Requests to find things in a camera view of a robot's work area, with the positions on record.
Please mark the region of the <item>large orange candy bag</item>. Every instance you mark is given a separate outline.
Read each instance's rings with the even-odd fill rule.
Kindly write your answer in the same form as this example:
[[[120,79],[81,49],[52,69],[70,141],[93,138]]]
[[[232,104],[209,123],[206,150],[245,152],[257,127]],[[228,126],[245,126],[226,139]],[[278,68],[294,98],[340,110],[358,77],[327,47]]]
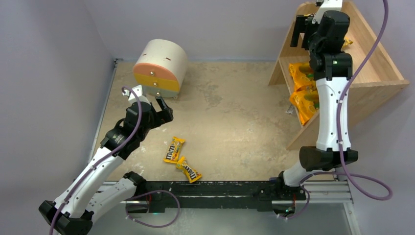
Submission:
[[[320,109],[319,94],[317,90],[293,92],[289,101],[297,108],[302,126],[304,126]]]
[[[314,71],[309,62],[289,63],[288,71],[293,79],[295,92],[315,88]]]

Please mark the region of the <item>yellow m&m pack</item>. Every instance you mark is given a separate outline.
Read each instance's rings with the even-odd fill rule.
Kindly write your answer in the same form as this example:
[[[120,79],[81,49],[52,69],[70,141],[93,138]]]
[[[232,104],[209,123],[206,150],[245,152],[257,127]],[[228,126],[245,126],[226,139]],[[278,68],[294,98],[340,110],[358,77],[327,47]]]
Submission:
[[[185,156],[182,156],[176,164],[176,168],[180,170],[188,179],[189,183],[195,183],[202,178],[202,174],[192,168],[186,160]]]
[[[166,163],[176,164],[179,161],[180,152],[184,143],[185,139],[173,137],[163,161]]]

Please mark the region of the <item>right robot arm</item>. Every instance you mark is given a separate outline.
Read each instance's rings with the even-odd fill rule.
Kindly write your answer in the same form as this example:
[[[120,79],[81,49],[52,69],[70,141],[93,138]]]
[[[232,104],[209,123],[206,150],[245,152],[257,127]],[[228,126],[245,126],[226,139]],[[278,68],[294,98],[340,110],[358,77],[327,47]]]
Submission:
[[[299,161],[280,173],[287,187],[299,187],[314,173],[358,160],[347,134],[352,57],[342,51],[350,18],[339,10],[327,10],[319,22],[316,19],[316,14],[296,16],[290,46],[297,47],[300,34],[304,35],[301,47],[309,52],[320,102],[319,133],[316,146],[301,147]]]

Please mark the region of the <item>yellow M&M pack front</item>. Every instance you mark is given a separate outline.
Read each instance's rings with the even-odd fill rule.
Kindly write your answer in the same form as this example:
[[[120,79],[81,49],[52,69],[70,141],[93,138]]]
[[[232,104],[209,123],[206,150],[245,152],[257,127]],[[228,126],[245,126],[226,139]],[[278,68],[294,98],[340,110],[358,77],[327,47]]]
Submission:
[[[202,178],[202,174],[192,168],[186,160],[185,156],[182,156],[176,164],[176,168],[180,170],[188,179],[189,183],[195,183]]]

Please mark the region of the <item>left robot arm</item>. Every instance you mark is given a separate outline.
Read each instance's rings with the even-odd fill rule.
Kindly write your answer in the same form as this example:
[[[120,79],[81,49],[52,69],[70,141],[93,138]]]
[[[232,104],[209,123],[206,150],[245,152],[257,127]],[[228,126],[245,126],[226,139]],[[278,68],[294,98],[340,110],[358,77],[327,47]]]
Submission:
[[[103,214],[119,202],[145,191],[146,180],[132,171],[102,193],[97,190],[107,177],[129,155],[139,148],[151,129],[173,120],[173,110],[164,99],[156,97],[161,110],[156,111],[146,97],[140,96],[107,132],[100,147],[87,167],[54,201],[45,200],[39,212],[51,226],[51,233],[62,235],[86,235]]]

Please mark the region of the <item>yellow candy pack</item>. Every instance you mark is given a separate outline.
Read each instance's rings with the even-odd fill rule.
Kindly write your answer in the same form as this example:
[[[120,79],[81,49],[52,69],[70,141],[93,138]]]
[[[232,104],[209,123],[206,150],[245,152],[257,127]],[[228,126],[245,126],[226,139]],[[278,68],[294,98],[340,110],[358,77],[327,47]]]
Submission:
[[[342,49],[346,49],[348,46],[352,45],[353,41],[347,37],[344,38],[344,43],[342,45]]]

